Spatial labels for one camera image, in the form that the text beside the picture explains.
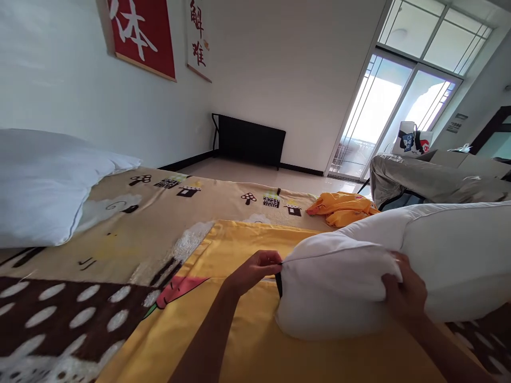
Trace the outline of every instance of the tile floor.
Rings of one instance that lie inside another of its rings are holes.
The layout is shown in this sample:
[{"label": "tile floor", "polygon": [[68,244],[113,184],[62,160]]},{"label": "tile floor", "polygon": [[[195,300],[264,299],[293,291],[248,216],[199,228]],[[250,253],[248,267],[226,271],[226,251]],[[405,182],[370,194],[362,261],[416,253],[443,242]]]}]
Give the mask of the tile floor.
[{"label": "tile floor", "polygon": [[[254,182],[256,184],[316,195],[344,191],[356,193],[362,186],[362,184],[355,181],[313,176],[288,169],[277,171],[276,168],[269,166],[259,166],[221,158],[209,158],[181,169],[179,172],[223,181]],[[371,191],[369,186],[365,187],[361,194],[370,198]]]}]

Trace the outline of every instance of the door frame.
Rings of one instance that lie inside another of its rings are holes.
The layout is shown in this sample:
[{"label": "door frame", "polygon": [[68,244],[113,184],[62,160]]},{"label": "door frame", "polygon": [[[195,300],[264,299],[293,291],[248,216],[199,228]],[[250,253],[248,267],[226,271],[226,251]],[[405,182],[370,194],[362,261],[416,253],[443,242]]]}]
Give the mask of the door frame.
[{"label": "door frame", "polygon": [[[398,98],[398,101],[397,101],[394,109],[392,110],[392,113],[390,114],[389,119],[387,120],[387,122],[385,124],[385,128],[383,128],[383,131],[380,134],[380,137],[379,137],[379,139],[378,139],[378,141],[377,141],[377,143],[376,143],[376,145],[374,147],[374,150],[371,153],[371,158],[373,158],[377,154],[378,149],[380,148],[380,145],[382,144],[383,139],[385,138],[387,132],[389,131],[390,126],[392,125],[392,122],[394,121],[395,116],[398,114],[398,111],[399,111],[399,108],[401,107],[401,104],[405,100],[405,97],[406,97],[406,95],[408,93],[408,90],[410,89],[411,85],[413,84],[413,82],[415,80],[415,77],[417,76],[417,74],[419,72],[424,72],[426,74],[430,74],[432,76],[435,76],[435,77],[438,77],[438,78],[442,78],[445,81],[448,81],[450,83],[455,84],[454,89],[452,90],[451,94],[447,98],[446,102],[444,102],[444,104],[438,110],[438,113],[436,114],[436,116],[433,119],[433,121],[431,121],[431,124],[430,124],[430,126],[428,127],[428,129],[426,131],[431,131],[434,128],[436,122],[438,121],[438,119],[442,115],[443,111],[446,109],[446,107],[449,104],[449,102],[454,97],[454,94],[456,93],[456,91],[460,87],[461,83],[463,82],[463,80],[461,80],[459,77],[452,76],[452,75],[450,75],[448,73],[444,73],[444,72],[442,72],[442,71],[440,71],[440,70],[438,70],[436,68],[432,68],[432,67],[430,67],[428,65],[425,65],[423,63],[415,64],[413,72],[411,73],[410,77],[408,78],[408,81],[406,82],[405,86],[403,87],[403,91],[401,92],[401,96]],[[362,175],[360,176],[360,182],[363,182],[363,181],[367,180],[365,178],[365,176],[366,176],[367,171],[369,169],[369,165],[370,165],[370,161],[366,164],[366,166],[362,170]]]},{"label": "door frame", "polygon": [[[410,89],[410,86],[412,85],[412,83],[415,80],[415,77],[417,76],[419,71],[427,73],[427,74],[430,74],[432,76],[436,76],[436,77],[442,78],[445,81],[448,81],[448,82],[451,82],[451,83],[455,84],[454,89],[452,90],[451,94],[447,98],[446,102],[442,105],[442,107],[440,108],[440,110],[436,114],[435,118],[431,122],[431,124],[428,127],[427,131],[431,131],[435,127],[438,119],[440,118],[440,116],[442,115],[444,110],[446,109],[446,107],[449,104],[449,102],[453,99],[455,93],[457,92],[457,90],[459,89],[461,83],[463,82],[463,79],[458,77],[458,76],[453,76],[450,73],[445,73],[445,72],[443,72],[443,71],[441,71],[441,70],[439,70],[437,68],[432,68],[431,66],[426,65],[426,64],[421,63],[421,62],[417,62],[416,60],[411,60],[411,59],[409,59],[407,57],[403,57],[401,55],[396,55],[396,54],[394,54],[392,52],[389,52],[387,49],[381,49],[379,47],[375,47],[375,49],[373,50],[372,54],[369,56],[369,60],[367,61],[367,65],[366,65],[366,70],[367,70],[367,66],[369,65],[369,61],[370,61],[370,58],[372,57],[372,55],[376,55],[376,56],[379,56],[379,57],[381,57],[381,58],[383,58],[385,60],[389,60],[389,61],[392,61],[392,62],[394,62],[396,64],[406,66],[407,68],[412,69],[412,72],[411,72],[410,76],[408,77],[405,85],[403,86],[401,94],[400,94],[400,96],[399,96],[399,98],[398,98],[394,108],[392,109],[392,112],[389,115],[389,118],[387,119],[382,132],[380,133],[378,141],[376,142],[376,145],[375,145],[373,151],[371,152],[371,156],[370,156],[371,158],[373,158],[377,154],[377,151],[378,151],[380,145],[382,144],[383,139],[385,138],[387,132],[390,129],[392,121],[394,120],[395,116],[397,115],[397,113],[399,111],[399,108],[401,107],[401,104],[404,101],[404,99],[405,99],[405,97],[406,97],[406,95],[408,93],[408,90]],[[355,106],[355,100],[357,98],[358,92],[359,92],[360,87],[362,85],[362,79],[363,79],[363,76],[361,77],[361,81],[360,81],[360,83],[358,85],[358,88],[357,88],[357,90],[356,90],[356,92],[355,92],[355,94],[353,96],[351,107],[350,107],[349,111],[347,112],[347,115],[344,118],[343,128],[341,129],[341,132],[340,132],[340,134],[339,134],[339,136],[337,138],[336,144],[335,144],[335,146],[334,146],[334,148],[332,150],[332,154],[330,156],[328,167],[326,169],[326,175],[327,176],[346,178],[346,179],[350,179],[350,180],[357,181],[357,182],[364,182],[366,180],[365,175],[367,174],[367,171],[368,171],[368,168],[369,168],[369,165],[370,165],[370,161],[365,165],[364,169],[362,170],[362,173],[361,173],[360,177],[350,176],[350,175],[341,174],[341,173],[337,173],[336,174],[336,172],[330,172],[330,167],[332,166],[333,158],[335,156],[335,153],[337,151],[339,143],[341,142],[342,135],[343,135],[344,131],[347,128],[347,124],[348,124],[348,121],[349,121],[349,115],[351,114],[351,110]]]},{"label": "door frame", "polygon": [[[366,73],[367,71],[367,67],[369,66],[369,62],[370,62],[370,59],[373,55],[376,55],[377,57],[380,57],[381,59],[383,60],[388,60],[388,61],[391,61],[395,64],[398,64],[398,65],[402,65],[402,66],[405,66],[409,69],[411,69],[411,73],[410,73],[410,76],[408,77],[408,79],[406,80],[405,82],[405,86],[403,86],[403,89],[401,90],[401,94],[399,95],[399,98],[398,98],[398,101],[397,101],[397,105],[401,105],[401,102],[403,101],[404,99],[404,92],[405,91],[408,91],[408,88],[411,84],[410,82],[410,79],[412,77],[414,77],[414,72],[415,72],[415,67],[417,66],[417,63],[416,62],[413,62],[413,61],[410,61],[404,57],[401,57],[401,56],[397,56],[397,55],[394,55],[390,52],[387,52],[383,49],[380,49],[378,47],[374,48],[371,52],[371,54],[369,55],[369,60],[367,61],[367,64],[365,66],[365,69],[364,71],[362,72],[362,76],[361,76],[361,79],[360,79],[360,82],[358,84],[358,87],[356,89],[356,91],[354,92],[353,94],[353,100],[352,100],[352,103],[351,103],[351,106],[349,108],[349,110],[347,110],[346,112],[346,115],[344,117],[344,121],[343,121],[343,127],[341,129],[341,132],[339,133],[339,136],[337,137],[337,141],[336,141],[336,144],[332,150],[332,154],[330,155],[330,160],[328,162],[328,167],[326,168],[325,172],[326,172],[326,175],[327,176],[334,176],[334,177],[340,177],[340,178],[346,178],[346,179],[349,179],[349,180],[353,180],[353,181],[357,181],[357,182],[361,182],[361,177],[355,177],[355,176],[350,176],[348,174],[340,174],[340,173],[337,173],[335,174],[335,172],[330,172],[330,167],[332,166],[332,162],[334,160],[334,157],[335,157],[335,153],[337,152],[337,148],[339,147],[339,143],[341,142],[341,139],[342,139],[342,136],[344,134],[344,131],[346,130],[346,128],[348,128],[348,122],[349,122],[349,116],[351,114],[351,110],[355,107],[355,101],[357,100],[357,95],[358,95],[358,92],[360,91],[360,87],[362,86],[362,82],[363,82],[363,79],[364,79],[364,74]],[[394,106],[394,109],[392,109],[392,112],[390,114],[391,117],[394,117],[395,114],[397,113],[398,109],[396,109],[396,106]],[[385,131],[385,134],[386,134],[386,131],[389,129],[388,127],[389,125],[389,120],[387,120],[387,122],[385,123],[385,126],[383,128],[383,130]],[[379,147],[379,145],[381,144],[381,140],[380,138],[378,139],[378,142],[375,146],[375,148]]]},{"label": "door frame", "polygon": [[362,80],[364,79],[364,74],[366,73],[367,67],[369,66],[369,62],[371,61],[371,57],[374,54],[374,49],[376,47],[376,44],[378,42],[378,39],[380,38],[380,34],[383,29],[383,24],[385,24],[385,20],[387,19],[387,15],[389,13],[390,7],[392,5],[393,0],[385,0],[385,5],[382,9],[382,14],[380,15],[380,19],[378,20],[378,25],[376,26],[373,34],[373,40],[371,41],[371,45],[369,46],[369,49],[367,50],[367,55],[364,60],[364,64],[362,65],[362,68],[360,69],[360,74],[358,76],[357,83],[355,84],[355,88],[353,90],[353,93],[351,95],[351,100],[348,104],[348,108],[346,109],[346,112],[344,114],[344,118],[341,122],[341,127],[339,130],[339,134],[337,134],[337,138],[335,144],[332,148],[332,153],[330,154],[330,158],[328,160],[328,163],[326,164],[325,171],[323,172],[323,177],[328,177],[328,173],[330,172],[330,166],[332,166],[332,161],[335,156],[335,151],[337,150],[337,147],[339,145],[339,142],[341,141],[342,134],[344,133],[344,130],[346,128],[346,124],[348,123],[348,119],[350,117],[351,109],[353,108],[353,105],[355,103],[355,100],[357,99],[358,89],[362,85]]},{"label": "door frame", "polygon": [[509,130],[499,130],[502,127],[502,123],[506,118],[511,115],[511,105],[509,106],[501,106],[500,109],[495,113],[495,115],[491,118],[490,121],[486,124],[486,126],[481,130],[481,132],[477,135],[475,140],[471,144],[470,153],[477,154],[481,148],[486,144],[486,142],[490,139],[493,133],[499,131],[511,131],[511,124],[509,125]]}]

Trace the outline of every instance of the chinese calligraphy scroll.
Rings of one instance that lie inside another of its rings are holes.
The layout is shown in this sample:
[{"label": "chinese calligraphy scroll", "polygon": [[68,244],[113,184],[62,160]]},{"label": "chinese calligraphy scroll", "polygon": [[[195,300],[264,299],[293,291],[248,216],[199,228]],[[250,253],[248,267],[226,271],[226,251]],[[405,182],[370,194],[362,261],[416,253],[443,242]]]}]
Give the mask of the chinese calligraphy scroll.
[{"label": "chinese calligraphy scroll", "polygon": [[116,56],[176,81],[167,0],[108,0]]},{"label": "chinese calligraphy scroll", "polygon": [[206,1],[184,0],[186,9],[187,66],[204,80],[209,79],[209,41],[205,22]]}]

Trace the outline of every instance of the pillow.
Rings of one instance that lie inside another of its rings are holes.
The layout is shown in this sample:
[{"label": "pillow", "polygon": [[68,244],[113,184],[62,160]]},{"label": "pillow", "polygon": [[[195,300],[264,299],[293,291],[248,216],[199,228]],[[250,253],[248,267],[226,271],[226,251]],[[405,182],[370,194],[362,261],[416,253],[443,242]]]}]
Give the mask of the pillow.
[{"label": "pillow", "polygon": [[140,163],[64,134],[0,129],[0,247],[67,242],[90,189]]},{"label": "pillow", "polygon": [[389,319],[381,276],[401,278],[386,249],[410,258],[433,321],[480,318],[511,298],[510,226],[510,201],[423,204],[307,238],[283,262],[276,321],[309,340],[380,330]]}]

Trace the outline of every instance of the yellow garment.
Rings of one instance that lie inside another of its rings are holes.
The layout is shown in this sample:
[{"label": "yellow garment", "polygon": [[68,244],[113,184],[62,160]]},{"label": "yellow garment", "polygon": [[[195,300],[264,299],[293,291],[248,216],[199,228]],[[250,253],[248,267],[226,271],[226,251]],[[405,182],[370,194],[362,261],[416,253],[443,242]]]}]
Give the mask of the yellow garment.
[{"label": "yellow garment", "polygon": [[[285,257],[298,242],[316,233],[218,221],[177,275],[211,278],[144,319],[103,369],[97,383],[167,383],[224,278],[259,249],[277,249]],[[397,326],[355,339],[305,342],[278,328],[274,319],[278,301],[277,287],[271,280],[259,282],[240,299],[220,382],[444,381],[419,345]],[[441,328],[450,339],[456,339],[447,327]]]},{"label": "yellow garment", "polygon": [[372,201],[353,193],[321,193],[309,215],[326,215],[326,223],[342,228],[370,215],[380,213]]}]

